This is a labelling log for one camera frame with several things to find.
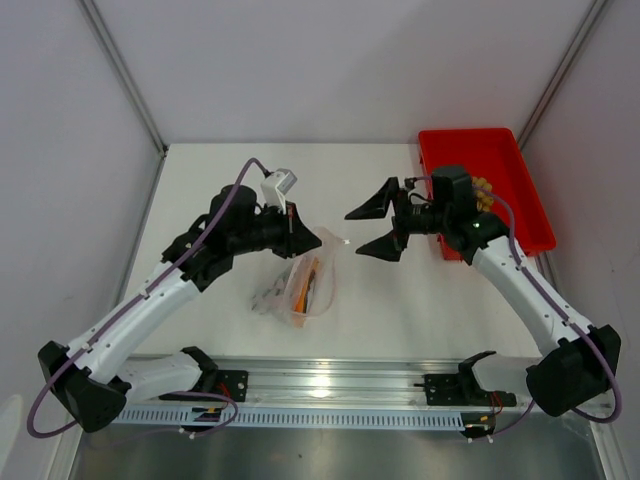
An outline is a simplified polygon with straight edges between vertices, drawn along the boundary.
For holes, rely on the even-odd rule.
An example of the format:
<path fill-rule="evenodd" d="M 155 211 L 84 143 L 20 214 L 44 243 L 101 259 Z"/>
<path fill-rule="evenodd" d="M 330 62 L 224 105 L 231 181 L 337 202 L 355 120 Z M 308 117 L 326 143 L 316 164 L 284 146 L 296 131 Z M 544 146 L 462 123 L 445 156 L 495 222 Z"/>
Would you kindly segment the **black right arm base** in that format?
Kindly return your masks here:
<path fill-rule="evenodd" d="M 415 387 L 424 391 L 430 406 L 515 407 L 516 395 L 504 391 L 486 391 L 461 373 L 425 374 Z"/>

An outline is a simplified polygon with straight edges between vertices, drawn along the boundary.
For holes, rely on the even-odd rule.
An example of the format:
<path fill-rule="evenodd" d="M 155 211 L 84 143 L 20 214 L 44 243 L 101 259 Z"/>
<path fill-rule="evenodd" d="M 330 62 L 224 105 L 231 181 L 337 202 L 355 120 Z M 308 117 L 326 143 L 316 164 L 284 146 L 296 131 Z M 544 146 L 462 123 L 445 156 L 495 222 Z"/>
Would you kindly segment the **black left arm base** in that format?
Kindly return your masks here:
<path fill-rule="evenodd" d="M 161 395 L 163 401 L 197 401 L 213 400 L 210 396 L 198 396 L 198 393 L 209 393 L 224 396 L 236 403 L 246 400 L 249 386 L 249 372 L 246 370 L 218 370 L 215 377 L 206 377 L 186 393 L 168 393 Z"/>

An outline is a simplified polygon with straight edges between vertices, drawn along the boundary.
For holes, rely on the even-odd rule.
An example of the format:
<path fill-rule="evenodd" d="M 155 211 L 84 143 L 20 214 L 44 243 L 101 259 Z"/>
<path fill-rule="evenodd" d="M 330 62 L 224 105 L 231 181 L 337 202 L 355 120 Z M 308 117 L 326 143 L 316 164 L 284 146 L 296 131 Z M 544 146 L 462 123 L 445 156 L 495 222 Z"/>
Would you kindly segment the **brown longan fruit bunch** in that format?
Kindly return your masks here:
<path fill-rule="evenodd" d="M 472 177 L 476 208 L 480 212 L 490 212 L 494 203 L 491 196 L 492 184 L 484 177 Z"/>

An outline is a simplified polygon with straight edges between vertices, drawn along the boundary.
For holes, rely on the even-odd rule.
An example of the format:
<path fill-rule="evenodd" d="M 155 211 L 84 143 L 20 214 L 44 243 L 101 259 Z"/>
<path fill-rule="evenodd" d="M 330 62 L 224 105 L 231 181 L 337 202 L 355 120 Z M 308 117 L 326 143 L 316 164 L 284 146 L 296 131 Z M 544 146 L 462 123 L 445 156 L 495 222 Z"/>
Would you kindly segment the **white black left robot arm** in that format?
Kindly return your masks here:
<path fill-rule="evenodd" d="M 289 259 L 321 244 L 294 203 L 260 206 L 253 189 L 225 186 L 209 211 L 162 253 L 138 293 L 68 344 L 50 341 L 40 349 L 48 390 L 87 433 L 105 428 L 129 403 L 209 398 L 219 391 L 219 368 L 201 349 L 184 347 L 145 361 L 134 361 L 131 354 L 169 316 L 228 273 L 236 257 L 269 250 Z"/>

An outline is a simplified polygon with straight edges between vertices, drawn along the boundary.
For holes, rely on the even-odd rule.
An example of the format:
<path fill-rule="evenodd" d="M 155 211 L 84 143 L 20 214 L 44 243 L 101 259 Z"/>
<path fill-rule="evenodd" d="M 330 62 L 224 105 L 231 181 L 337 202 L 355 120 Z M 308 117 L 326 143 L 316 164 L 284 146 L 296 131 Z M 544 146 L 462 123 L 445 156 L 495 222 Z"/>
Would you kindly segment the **clear pink-dotted zip bag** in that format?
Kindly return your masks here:
<path fill-rule="evenodd" d="M 321 246 L 272 267 L 251 299 L 252 312 L 303 328 L 331 308 L 337 293 L 337 256 L 350 240 L 324 227 L 312 232 Z"/>

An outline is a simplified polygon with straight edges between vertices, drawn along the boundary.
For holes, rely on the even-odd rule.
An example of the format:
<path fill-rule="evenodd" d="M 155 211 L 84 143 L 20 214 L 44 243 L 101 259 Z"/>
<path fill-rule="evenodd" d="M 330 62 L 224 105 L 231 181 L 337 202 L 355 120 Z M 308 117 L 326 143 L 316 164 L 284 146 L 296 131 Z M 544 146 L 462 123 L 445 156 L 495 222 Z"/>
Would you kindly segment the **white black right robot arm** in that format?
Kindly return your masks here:
<path fill-rule="evenodd" d="M 600 424 L 617 420 L 623 398 L 616 380 L 621 338 L 596 327 L 566 301 L 527 260 L 515 236 L 510 205 L 473 179 L 461 165 L 423 177 L 429 198 L 413 202 L 417 178 L 388 178 L 348 220 L 392 218 L 389 233 L 357 254 L 397 262 L 414 235 L 442 236 L 507 301 L 533 338 L 539 355 L 517 358 L 493 351 L 459 365 L 458 395 L 479 403 L 492 392 L 526 396 L 543 412 L 573 412 Z"/>

